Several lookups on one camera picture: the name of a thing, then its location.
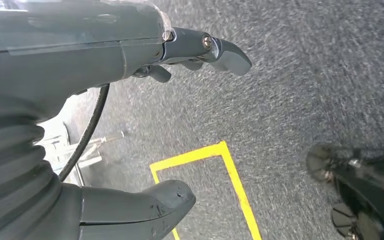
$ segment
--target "gray pavement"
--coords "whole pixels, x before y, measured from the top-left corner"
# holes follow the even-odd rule
[[[316,143],[384,147],[384,0],[154,3],[173,26],[236,43],[253,68],[237,77],[171,66],[165,84],[113,83],[95,136],[126,136],[102,147],[86,181],[139,192],[154,184],[149,164],[226,141],[264,240],[340,239],[330,224],[338,199],[309,179],[303,157]],[[97,93],[75,98],[72,142]],[[220,157],[158,174],[197,195],[181,240],[252,239]]]

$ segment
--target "lever pivot bolt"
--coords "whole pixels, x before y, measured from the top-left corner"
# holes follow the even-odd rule
[[[202,37],[202,45],[205,49],[211,49],[212,45],[213,45],[213,40],[211,39],[210,36],[208,35],[204,35]]]

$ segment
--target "clear plastic cover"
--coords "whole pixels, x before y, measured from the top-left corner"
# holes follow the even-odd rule
[[[0,51],[12,55],[161,44],[170,30],[149,0],[0,0]]]

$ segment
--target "black cable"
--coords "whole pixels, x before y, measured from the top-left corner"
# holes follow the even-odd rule
[[[59,173],[59,179],[63,182],[67,176],[70,174],[77,161],[79,161],[80,157],[85,151],[86,146],[91,140],[92,134],[94,133],[99,119],[102,114],[102,110],[104,109],[105,102],[107,101],[108,91],[110,90],[110,84],[106,84],[100,88],[98,100],[96,101],[95,109],[93,110],[92,116],[87,123],[86,129],[84,129],[83,134],[81,135],[80,141],[78,142],[77,147],[74,152],[68,159],[67,164],[64,166],[62,171]]]

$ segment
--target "yellow road marking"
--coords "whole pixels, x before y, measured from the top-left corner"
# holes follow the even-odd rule
[[[246,224],[248,225],[252,239],[262,240],[260,231],[258,229],[257,221],[253,214],[253,210],[251,209],[247,194],[245,193],[244,187],[242,186],[242,182],[239,178],[238,171],[236,170],[235,163],[233,162],[228,145],[225,141],[222,141],[219,144],[206,146],[178,156],[174,156],[166,160],[152,163],[151,165],[149,165],[149,167],[152,172],[152,177],[155,183],[157,184],[160,182],[160,180],[158,179],[157,171],[215,156],[221,156],[223,158],[224,165],[226,166],[230,180],[233,184],[233,188],[236,192],[237,198],[239,199],[240,208],[242,209],[243,216],[245,217]],[[174,239],[180,240],[176,229],[173,229],[172,232],[174,235]]]

